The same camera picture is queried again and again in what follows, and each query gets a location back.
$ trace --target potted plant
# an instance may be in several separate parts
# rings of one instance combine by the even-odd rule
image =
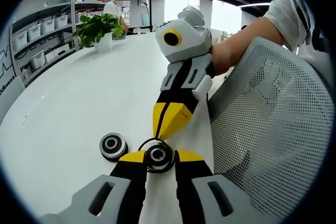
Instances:
[[[119,19],[111,14],[94,15],[92,18],[81,16],[82,22],[76,27],[73,36],[80,38],[81,47],[91,47],[93,44],[98,52],[108,51],[112,44],[112,34],[120,38],[124,28]]]

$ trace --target white pot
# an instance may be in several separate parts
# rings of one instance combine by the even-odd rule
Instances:
[[[112,33],[105,34],[99,43],[93,43],[97,52],[107,52],[112,47]]]

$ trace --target green leaves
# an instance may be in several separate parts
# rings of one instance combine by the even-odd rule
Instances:
[[[98,43],[105,34],[110,32],[118,38],[124,33],[118,17],[111,14],[94,15],[92,18],[81,16],[80,21],[82,24],[77,25],[72,36],[80,38],[81,47],[90,47],[92,43]]]

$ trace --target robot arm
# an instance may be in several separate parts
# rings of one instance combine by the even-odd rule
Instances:
[[[191,119],[206,98],[214,76],[211,38],[203,15],[193,7],[156,32],[161,51],[171,63],[153,110],[153,135],[166,140]]]
[[[111,175],[101,175],[72,197],[59,214],[47,214],[42,224],[138,224],[145,200],[147,152],[119,159]],[[175,151],[176,196],[184,224],[278,223],[258,212],[249,196],[222,175],[213,175],[204,159]]]

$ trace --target ceiling light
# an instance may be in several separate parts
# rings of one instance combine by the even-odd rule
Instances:
[[[271,3],[258,3],[258,4],[248,4],[248,5],[239,5],[237,7],[244,8],[244,7],[251,7],[251,6],[265,6],[270,5]]]

